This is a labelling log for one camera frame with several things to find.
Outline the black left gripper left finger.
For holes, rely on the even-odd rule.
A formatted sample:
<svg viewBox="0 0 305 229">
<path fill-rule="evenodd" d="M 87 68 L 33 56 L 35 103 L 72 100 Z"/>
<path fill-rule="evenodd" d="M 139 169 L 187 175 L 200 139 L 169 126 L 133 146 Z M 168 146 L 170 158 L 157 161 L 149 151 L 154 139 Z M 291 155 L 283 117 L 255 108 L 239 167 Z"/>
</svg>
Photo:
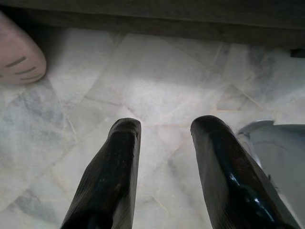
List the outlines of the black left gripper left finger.
<svg viewBox="0 0 305 229">
<path fill-rule="evenodd" d="M 132 229 L 141 123 L 117 120 L 86 167 L 61 229 Z"/>
</svg>

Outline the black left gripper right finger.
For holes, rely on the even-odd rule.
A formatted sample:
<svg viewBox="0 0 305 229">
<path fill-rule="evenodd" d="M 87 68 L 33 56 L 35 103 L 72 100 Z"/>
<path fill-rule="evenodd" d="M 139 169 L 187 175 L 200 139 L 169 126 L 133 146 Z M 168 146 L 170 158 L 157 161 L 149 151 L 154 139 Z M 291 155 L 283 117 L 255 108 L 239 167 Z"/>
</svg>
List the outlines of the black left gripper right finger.
<svg viewBox="0 0 305 229">
<path fill-rule="evenodd" d="M 221 119 L 193 120 L 191 135 L 213 229 L 300 229 L 268 176 Z"/>
</svg>

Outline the pink cat face pillow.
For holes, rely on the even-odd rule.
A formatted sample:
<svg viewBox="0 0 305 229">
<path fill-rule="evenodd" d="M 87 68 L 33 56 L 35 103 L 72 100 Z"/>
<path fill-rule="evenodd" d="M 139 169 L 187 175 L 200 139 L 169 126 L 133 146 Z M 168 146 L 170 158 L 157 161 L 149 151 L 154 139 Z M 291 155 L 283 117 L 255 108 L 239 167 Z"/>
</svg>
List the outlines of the pink cat face pillow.
<svg viewBox="0 0 305 229">
<path fill-rule="evenodd" d="M 0 11 L 0 83 L 32 83 L 45 75 L 46 68 L 40 47 Z"/>
</svg>

